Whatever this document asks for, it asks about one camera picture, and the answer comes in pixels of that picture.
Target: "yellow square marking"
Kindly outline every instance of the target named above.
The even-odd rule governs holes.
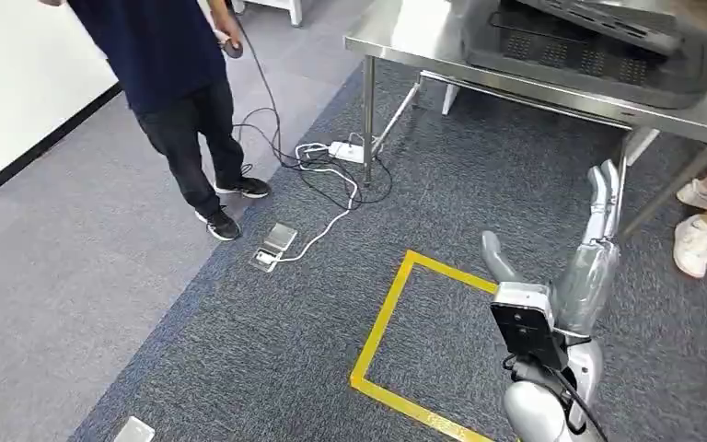
[[[351,372],[351,387],[400,413],[412,417],[424,425],[428,425],[445,435],[454,437],[456,440],[463,442],[493,442],[486,436],[481,436],[462,425],[451,422],[445,417],[433,413],[423,408],[421,405],[408,401],[400,395],[379,387],[365,379],[367,369],[370,368],[370,363],[373,361],[380,340],[386,332],[388,320],[391,318],[391,313],[394,312],[394,308],[397,306],[397,299],[400,298],[402,288],[405,286],[405,283],[408,282],[408,276],[410,276],[414,264],[421,264],[423,267],[444,274],[451,279],[479,288],[490,294],[493,294],[494,290],[497,288],[496,284],[481,279],[478,276],[462,272],[442,262],[427,258],[413,250],[408,250],[405,253],[405,259],[402,260],[400,269],[397,271],[397,276],[394,278],[394,282],[388,290],[386,300],[378,313],[375,325],[373,325],[373,330],[367,337],[365,347],[362,348],[362,353],[359,355],[359,359],[356,360],[356,365],[353,367],[353,371]]]

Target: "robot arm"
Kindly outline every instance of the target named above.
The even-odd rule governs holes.
[[[506,391],[508,421],[524,442],[599,442],[586,425],[587,404],[602,376],[602,354],[591,333],[619,263],[611,242],[620,218],[620,174],[611,161],[593,167],[590,217],[581,244],[557,285],[527,284],[483,232],[483,258],[500,283],[492,313],[515,362]]]

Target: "black baseboard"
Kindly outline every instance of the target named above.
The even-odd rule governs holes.
[[[35,146],[29,149],[25,154],[18,157],[15,161],[6,166],[0,171],[0,187],[4,185],[5,182],[9,181],[12,177],[17,175],[22,169],[31,162],[50,150],[56,143],[61,141],[65,136],[69,135],[77,126],[82,124],[88,117],[93,115],[94,112],[98,111],[102,106],[107,104],[111,99],[114,99],[116,95],[121,92],[121,86],[116,84],[113,87],[107,89],[106,92],[101,94],[98,98],[90,102],[85,108],[80,112],[76,113],[72,118],[67,120],[64,124],[61,124],[58,129],[52,131],[49,135],[45,136],[41,141],[39,141]]]

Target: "white sneaker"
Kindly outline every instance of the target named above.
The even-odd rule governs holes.
[[[707,267],[707,224],[700,215],[691,216],[676,226],[673,261],[684,273],[703,278]]]
[[[707,189],[700,180],[692,180],[677,192],[676,197],[686,205],[707,210]]]

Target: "navy blue t-shirt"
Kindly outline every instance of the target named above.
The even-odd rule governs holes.
[[[107,54],[136,113],[226,75],[218,39],[196,0],[69,0]]]

